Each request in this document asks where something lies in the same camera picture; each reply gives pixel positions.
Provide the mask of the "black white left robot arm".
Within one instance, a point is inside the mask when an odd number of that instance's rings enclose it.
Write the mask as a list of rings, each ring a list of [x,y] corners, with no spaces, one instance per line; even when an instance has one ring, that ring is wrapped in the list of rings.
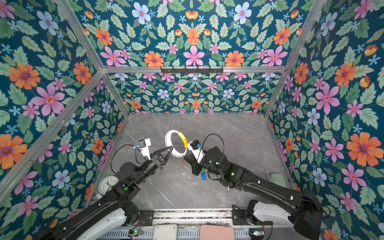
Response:
[[[118,182],[108,187],[99,200],[65,222],[41,228],[35,239],[96,240],[119,226],[135,224],[139,209],[132,200],[140,191],[139,184],[164,167],[173,149],[170,146],[153,152],[140,166],[123,164],[115,175]]]

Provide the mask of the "silver metal keyring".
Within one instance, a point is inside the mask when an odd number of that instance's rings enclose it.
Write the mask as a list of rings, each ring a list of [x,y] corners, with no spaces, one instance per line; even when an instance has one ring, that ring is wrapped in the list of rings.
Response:
[[[171,154],[176,158],[183,158],[188,152],[188,141],[183,133],[177,130],[169,130],[165,135],[165,144]]]

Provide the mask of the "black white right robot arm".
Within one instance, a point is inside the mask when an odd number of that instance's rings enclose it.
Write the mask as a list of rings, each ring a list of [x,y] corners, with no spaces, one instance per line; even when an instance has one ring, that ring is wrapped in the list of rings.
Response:
[[[227,189],[237,189],[259,196],[263,201],[250,204],[251,215],[259,222],[288,225],[310,240],[320,239],[323,207],[316,194],[284,188],[269,182],[251,171],[227,160],[218,147],[202,152],[193,150],[183,159],[192,167],[192,173],[213,174]]]

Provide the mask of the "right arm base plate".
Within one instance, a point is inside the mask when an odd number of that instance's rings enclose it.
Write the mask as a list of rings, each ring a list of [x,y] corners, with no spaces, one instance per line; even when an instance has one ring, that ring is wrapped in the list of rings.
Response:
[[[246,213],[242,209],[232,209],[232,221],[234,226],[271,226],[273,222],[265,221],[262,222],[258,220],[254,215]]]

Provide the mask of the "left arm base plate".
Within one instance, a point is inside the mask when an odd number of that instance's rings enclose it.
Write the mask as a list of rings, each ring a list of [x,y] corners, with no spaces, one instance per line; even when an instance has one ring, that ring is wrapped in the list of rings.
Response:
[[[134,222],[134,226],[150,227],[153,224],[155,211],[154,210],[140,210],[137,214],[137,219]]]

